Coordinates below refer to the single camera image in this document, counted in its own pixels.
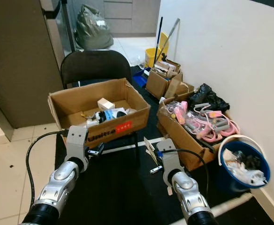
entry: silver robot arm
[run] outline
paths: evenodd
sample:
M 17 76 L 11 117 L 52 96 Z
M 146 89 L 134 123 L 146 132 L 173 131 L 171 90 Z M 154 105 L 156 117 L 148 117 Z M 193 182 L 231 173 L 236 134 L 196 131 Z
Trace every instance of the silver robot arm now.
M 179 163 L 177 152 L 164 153 L 165 150 L 174 150 L 171 139 L 159 142 L 158 150 L 162 153 L 163 180 L 174 189 L 178 195 L 181 209 L 188 225 L 218 225 L 214 215 L 198 189 L 196 180 L 190 178 Z
M 84 150 L 87 131 L 84 127 L 69 128 L 65 161 L 51 174 L 48 184 L 30 208 L 22 225 L 51 225 L 57 222 L 79 174 L 88 167 Z

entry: plastic bag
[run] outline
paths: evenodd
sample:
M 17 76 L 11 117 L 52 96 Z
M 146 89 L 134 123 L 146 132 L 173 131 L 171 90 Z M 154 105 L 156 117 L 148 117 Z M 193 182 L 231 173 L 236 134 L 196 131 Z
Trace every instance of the plastic bag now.
M 84 50 L 106 48 L 114 44 L 110 28 L 97 9 L 82 5 L 77 15 L 75 40 Z
M 211 105 L 208 108 L 209 110 L 221 110 L 224 113 L 226 110 L 230 109 L 230 105 L 226 103 L 222 98 L 218 97 L 216 93 L 212 91 L 212 88 L 204 83 L 199 87 L 199 90 L 190 97 L 190 109 L 193 109 L 196 104 L 206 102 Z

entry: white tile floor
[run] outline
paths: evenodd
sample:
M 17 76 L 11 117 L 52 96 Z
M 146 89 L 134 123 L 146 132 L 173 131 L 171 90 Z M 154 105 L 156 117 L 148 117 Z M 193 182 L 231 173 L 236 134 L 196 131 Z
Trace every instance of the white tile floor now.
M 155 46 L 155 37 L 114 38 L 109 47 L 123 54 L 134 65 L 145 60 L 145 49 Z M 52 124 L 23 127 L 14 131 L 12 142 L 0 145 L 0 225 L 17 225 L 24 219 L 30 204 L 30 182 L 25 156 L 30 143 L 42 134 L 58 130 Z M 32 149 L 30 165 L 39 195 L 54 169 L 55 135 L 40 140 Z

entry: black chair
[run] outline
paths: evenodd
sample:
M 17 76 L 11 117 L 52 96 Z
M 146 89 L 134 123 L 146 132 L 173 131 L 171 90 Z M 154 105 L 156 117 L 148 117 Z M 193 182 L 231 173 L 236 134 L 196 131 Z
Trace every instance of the black chair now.
M 126 78 L 132 83 L 131 69 L 128 61 L 122 54 L 113 50 L 92 50 L 70 53 L 62 61 L 60 73 L 64 89 L 67 89 L 67 84 L 69 83 L 98 79 Z M 133 132 L 117 140 L 131 138 L 133 138 L 135 144 L 136 160 L 139 166 L 140 156 L 137 132 Z

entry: black mat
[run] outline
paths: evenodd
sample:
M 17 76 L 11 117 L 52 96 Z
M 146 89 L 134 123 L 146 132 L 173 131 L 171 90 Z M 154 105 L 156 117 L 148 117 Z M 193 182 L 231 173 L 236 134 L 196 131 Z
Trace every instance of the black mat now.
M 147 127 L 138 132 L 139 141 L 143 141 L 144 136 L 148 139 L 161 137 L 156 128 L 158 100 L 135 83 L 133 85 L 152 106 Z M 64 143 L 57 136 L 56 168 L 63 163 L 65 155 Z M 140 160 L 141 166 L 137 168 L 134 149 L 92 158 L 88 170 L 78 179 L 58 224 L 167 225 L 183 218 L 177 196 L 167 194 L 162 173 L 150 175 L 149 170 L 156 165 L 145 152 L 144 146 L 140 147 Z M 216 161 L 208 164 L 211 177 L 208 193 L 210 207 L 239 196 L 226 194 L 219 189 L 216 182 L 218 167 Z M 192 171 L 191 175 L 205 195 L 204 168 Z M 255 199 L 221 215 L 217 220 L 221 225 L 274 224 Z

